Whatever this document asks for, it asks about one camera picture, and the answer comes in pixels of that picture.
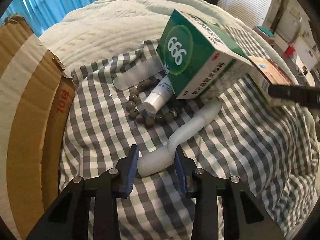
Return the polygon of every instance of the gingham tablecloth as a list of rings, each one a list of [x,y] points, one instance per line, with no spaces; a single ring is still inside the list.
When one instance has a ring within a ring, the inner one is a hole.
[[[268,57],[250,33],[221,26],[248,56]],[[156,56],[157,40],[145,41],[124,53],[73,72],[78,85],[63,139],[60,189],[74,176],[99,176],[125,157],[132,144],[144,155],[164,145],[169,136],[200,109],[206,100],[187,100],[172,123],[146,129],[129,119],[129,91],[113,79],[136,63]],[[141,93],[142,101],[150,91]],[[181,146],[185,154],[215,176],[239,176],[287,235],[308,213],[314,195],[319,152],[299,106],[268,107],[248,77],[220,95],[219,116]],[[151,177],[135,179],[126,200],[117,200],[122,239],[189,239],[193,200],[181,198],[172,167]],[[220,239],[223,218],[219,200]],[[92,238],[93,204],[89,237]]]

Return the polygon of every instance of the white tube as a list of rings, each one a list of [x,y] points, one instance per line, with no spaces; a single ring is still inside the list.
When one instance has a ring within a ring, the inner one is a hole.
[[[117,76],[113,80],[113,85],[117,89],[126,90],[162,70],[163,67],[158,56],[151,57]]]
[[[165,76],[143,102],[143,107],[148,113],[156,114],[172,95],[170,80],[168,76]]]
[[[189,122],[182,125],[169,137],[167,146],[140,157],[138,159],[140,176],[149,176],[173,164],[177,146],[189,140],[203,127],[209,125],[220,112],[221,106],[217,99],[210,100],[194,114]]]

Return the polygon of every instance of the window curtain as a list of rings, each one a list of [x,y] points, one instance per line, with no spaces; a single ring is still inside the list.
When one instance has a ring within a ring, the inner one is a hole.
[[[13,0],[1,22],[14,13],[25,17],[36,36],[47,28],[60,22],[64,16],[75,9],[82,8],[96,0]]]

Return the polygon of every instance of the barcode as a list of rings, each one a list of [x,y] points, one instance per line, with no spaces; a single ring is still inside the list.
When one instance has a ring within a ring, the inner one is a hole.
[[[262,91],[268,93],[269,82],[265,79],[262,81],[261,89]]]

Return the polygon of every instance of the bed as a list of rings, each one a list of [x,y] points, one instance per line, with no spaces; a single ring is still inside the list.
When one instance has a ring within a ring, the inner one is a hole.
[[[161,147],[205,103],[188,100],[173,123],[146,130],[128,119],[124,108],[129,92],[112,84],[119,73],[155,56],[157,38],[175,8],[224,28],[246,54],[271,58],[296,82],[260,36],[202,0],[99,0],[72,11],[40,37],[78,86],[64,135],[60,189],[74,176],[88,179],[113,167],[131,144],[138,144],[142,155]],[[141,100],[147,95],[142,93]],[[299,106],[266,106],[249,77],[220,99],[219,116],[181,146],[198,167],[246,181],[290,239],[317,199],[319,150],[313,117]],[[129,199],[118,200],[122,239],[189,239],[194,202],[182,199],[177,189],[170,169],[136,179]],[[219,228],[223,239],[222,216]]]

